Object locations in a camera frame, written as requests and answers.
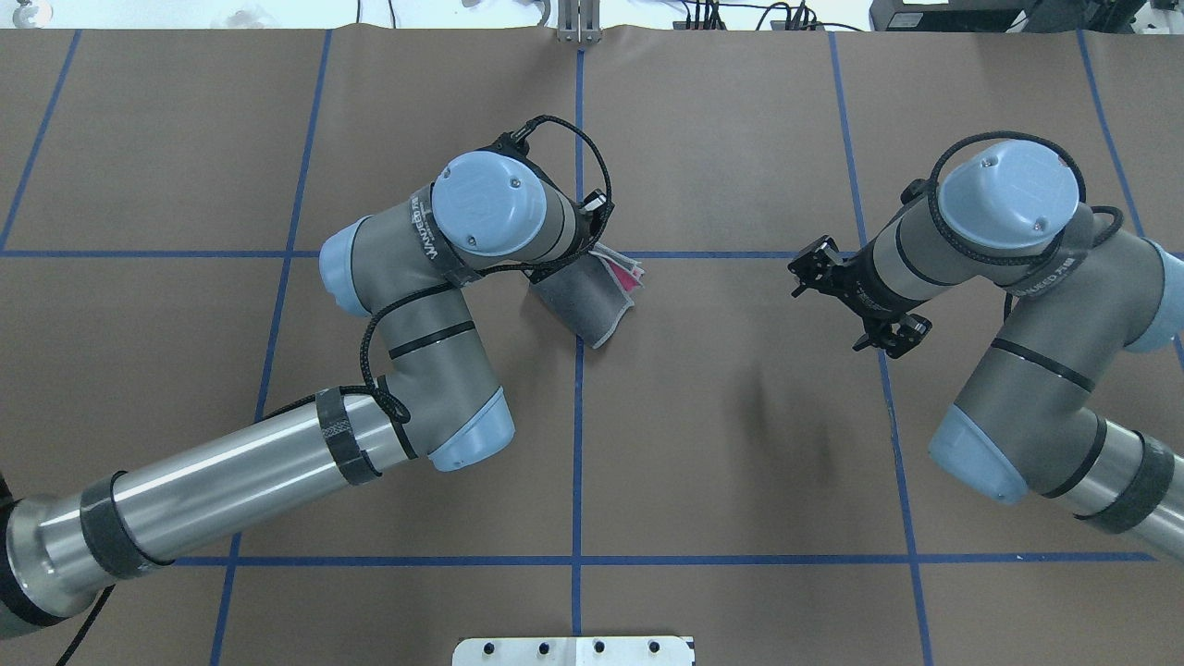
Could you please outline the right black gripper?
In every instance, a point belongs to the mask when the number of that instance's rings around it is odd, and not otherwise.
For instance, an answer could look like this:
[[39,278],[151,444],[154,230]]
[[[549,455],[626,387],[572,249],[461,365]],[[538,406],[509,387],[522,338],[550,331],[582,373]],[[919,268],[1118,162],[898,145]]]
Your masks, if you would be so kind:
[[913,313],[921,302],[901,296],[884,284],[875,269],[870,244],[845,260],[834,237],[824,235],[797,252],[787,270],[796,278],[792,297],[807,290],[821,292],[860,316],[863,334],[852,345],[856,352],[875,347],[899,359],[929,337],[933,324]]

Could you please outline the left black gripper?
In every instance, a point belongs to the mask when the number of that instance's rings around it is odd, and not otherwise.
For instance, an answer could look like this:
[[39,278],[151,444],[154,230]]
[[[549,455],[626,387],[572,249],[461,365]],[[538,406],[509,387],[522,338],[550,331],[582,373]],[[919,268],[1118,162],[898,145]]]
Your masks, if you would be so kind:
[[613,214],[609,165],[586,132],[575,132],[575,145],[596,156],[603,186],[583,197],[571,196],[548,169],[538,164],[533,132],[502,132],[490,145],[506,182],[495,188],[495,201],[508,204],[506,232],[498,243],[596,243]]

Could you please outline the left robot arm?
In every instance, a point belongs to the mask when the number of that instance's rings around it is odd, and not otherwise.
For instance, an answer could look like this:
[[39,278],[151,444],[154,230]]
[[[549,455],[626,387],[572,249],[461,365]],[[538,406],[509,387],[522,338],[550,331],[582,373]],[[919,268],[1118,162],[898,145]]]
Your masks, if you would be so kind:
[[453,472],[504,450],[516,430],[509,391],[468,292],[511,271],[555,277],[592,252],[617,204],[611,165],[581,130],[600,184],[580,197],[533,159],[532,132],[452,156],[403,201],[324,241],[324,292],[363,325],[355,379],[70,497],[5,498],[4,639],[97,611],[112,585],[398,465]]

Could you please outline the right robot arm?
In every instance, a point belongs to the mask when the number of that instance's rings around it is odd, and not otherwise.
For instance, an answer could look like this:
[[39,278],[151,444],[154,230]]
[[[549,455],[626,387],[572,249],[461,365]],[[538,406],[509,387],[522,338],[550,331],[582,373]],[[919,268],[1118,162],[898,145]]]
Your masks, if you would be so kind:
[[1180,260],[1092,205],[1068,152],[1027,132],[955,141],[906,186],[884,228],[843,258],[821,236],[787,265],[862,322],[854,350],[899,358],[924,341],[918,309],[972,278],[1004,292],[1000,328],[929,441],[952,478],[995,502],[1029,494],[1082,525],[1180,561],[1180,455],[1093,412],[1121,352],[1180,333]]

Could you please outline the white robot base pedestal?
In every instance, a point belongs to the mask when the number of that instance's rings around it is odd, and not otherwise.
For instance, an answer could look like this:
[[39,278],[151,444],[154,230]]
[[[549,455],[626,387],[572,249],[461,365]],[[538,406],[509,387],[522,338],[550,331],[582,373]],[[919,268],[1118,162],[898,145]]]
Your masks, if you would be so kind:
[[472,638],[452,665],[697,665],[694,639],[677,635]]

